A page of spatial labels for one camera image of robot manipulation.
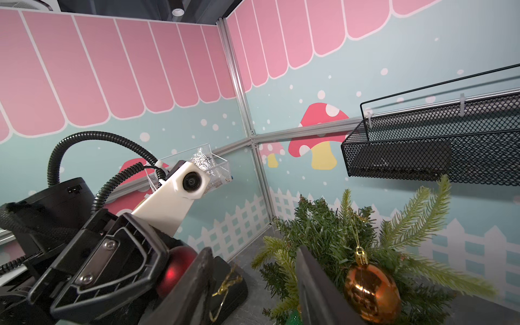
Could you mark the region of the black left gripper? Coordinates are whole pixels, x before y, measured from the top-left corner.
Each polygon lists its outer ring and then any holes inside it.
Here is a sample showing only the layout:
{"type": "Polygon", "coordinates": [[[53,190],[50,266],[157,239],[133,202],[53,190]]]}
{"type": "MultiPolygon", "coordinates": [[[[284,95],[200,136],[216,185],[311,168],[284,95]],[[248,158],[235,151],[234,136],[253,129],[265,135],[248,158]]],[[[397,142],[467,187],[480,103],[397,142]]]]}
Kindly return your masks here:
{"type": "Polygon", "coordinates": [[[27,302],[50,308],[54,318],[90,323],[151,290],[167,256],[167,246],[146,222],[101,209],[39,278],[27,302]]]}

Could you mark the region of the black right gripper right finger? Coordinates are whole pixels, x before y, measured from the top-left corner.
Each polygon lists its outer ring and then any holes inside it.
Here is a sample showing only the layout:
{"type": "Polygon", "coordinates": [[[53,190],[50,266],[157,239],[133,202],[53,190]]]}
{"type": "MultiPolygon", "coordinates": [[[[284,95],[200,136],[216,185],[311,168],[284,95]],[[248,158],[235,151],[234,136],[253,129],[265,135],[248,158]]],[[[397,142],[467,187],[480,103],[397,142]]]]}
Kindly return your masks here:
{"type": "Polygon", "coordinates": [[[295,269],[304,325],[365,324],[305,246],[297,250],[295,269]]]}

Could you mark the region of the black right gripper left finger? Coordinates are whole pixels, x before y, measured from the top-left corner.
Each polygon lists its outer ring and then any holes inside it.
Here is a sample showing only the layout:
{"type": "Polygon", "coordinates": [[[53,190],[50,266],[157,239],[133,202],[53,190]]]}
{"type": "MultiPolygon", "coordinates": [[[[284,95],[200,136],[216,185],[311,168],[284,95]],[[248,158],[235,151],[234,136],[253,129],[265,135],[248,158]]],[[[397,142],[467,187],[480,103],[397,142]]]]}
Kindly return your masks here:
{"type": "Polygon", "coordinates": [[[158,276],[152,290],[159,302],[145,312],[140,324],[210,324],[210,301],[215,288],[212,249],[196,254],[182,275],[171,275],[171,253],[160,255],[158,276]]]}

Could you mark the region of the green glitter ball ornament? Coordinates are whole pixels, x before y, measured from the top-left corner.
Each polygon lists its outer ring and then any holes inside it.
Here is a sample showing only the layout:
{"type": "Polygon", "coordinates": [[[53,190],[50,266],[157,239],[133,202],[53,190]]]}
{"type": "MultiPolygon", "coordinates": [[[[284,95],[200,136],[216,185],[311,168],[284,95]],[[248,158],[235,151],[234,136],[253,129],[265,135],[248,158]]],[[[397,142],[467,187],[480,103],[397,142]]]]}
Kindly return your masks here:
{"type": "Polygon", "coordinates": [[[287,318],[287,321],[285,322],[285,325],[303,325],[299,311],[294,310],[291,312],[287,318]]]}

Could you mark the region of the small red ball ornament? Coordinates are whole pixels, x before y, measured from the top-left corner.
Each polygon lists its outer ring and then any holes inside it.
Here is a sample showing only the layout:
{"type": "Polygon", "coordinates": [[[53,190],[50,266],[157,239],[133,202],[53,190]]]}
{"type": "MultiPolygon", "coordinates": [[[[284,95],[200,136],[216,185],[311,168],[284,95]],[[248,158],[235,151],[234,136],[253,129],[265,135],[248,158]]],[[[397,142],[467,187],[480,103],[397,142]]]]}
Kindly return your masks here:
{"type": "Polygon", "coordinates": [[[196,257],[197,252],[190,246],[177,246],[169,251],[169,261],[156,286],[157,295],[161,299],[175,288],[196,257]]]}

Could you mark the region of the small green christmas tree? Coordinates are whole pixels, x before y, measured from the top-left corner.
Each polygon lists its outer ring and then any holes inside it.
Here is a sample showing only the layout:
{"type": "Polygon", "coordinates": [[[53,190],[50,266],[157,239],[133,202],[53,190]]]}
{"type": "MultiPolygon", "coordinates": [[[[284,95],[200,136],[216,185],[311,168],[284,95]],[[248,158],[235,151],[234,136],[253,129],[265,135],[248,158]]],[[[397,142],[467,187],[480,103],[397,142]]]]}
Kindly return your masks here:
{"type": "Polygon", "coordinates": [[[278,303],[263,310],[276,324],[298,319],[297,249],[304,246],[367,324],[443,324],[457,294],[493,297],[487,281],[410,252],[446,223],[451,185],[421,187],[402,211],[376,224],[371,207],[354,209],[351,192],[339,209],[301,197],[292,219],[274,218],[252,262],[278,303]]]}

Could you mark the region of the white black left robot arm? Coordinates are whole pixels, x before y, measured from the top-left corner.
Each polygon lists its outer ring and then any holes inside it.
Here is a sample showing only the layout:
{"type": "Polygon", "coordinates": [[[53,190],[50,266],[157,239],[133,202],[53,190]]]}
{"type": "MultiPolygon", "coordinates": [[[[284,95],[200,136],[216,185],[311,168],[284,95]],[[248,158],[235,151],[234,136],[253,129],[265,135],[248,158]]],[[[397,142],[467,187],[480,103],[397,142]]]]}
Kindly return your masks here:
{"type": "Polygon", "coordinates": [[[1,207],[25,270],[1,286],[2,324],[138,324],[154,301],[167,246],[146,222],[106,209],[75,178],[1,207]]]}

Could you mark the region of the black box in basket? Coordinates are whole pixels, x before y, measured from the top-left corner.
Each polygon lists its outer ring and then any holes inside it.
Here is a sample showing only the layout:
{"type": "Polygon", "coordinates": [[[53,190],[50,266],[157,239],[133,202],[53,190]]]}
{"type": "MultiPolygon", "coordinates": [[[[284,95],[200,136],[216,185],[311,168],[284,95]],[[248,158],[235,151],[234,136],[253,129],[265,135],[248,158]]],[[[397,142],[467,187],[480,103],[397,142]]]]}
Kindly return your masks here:
{"type": "Polygon", "coordinates": [[[351,177],[436,181],[448,173],[451,160],[452,147],[447,141],[345,146],[351,177]]]}

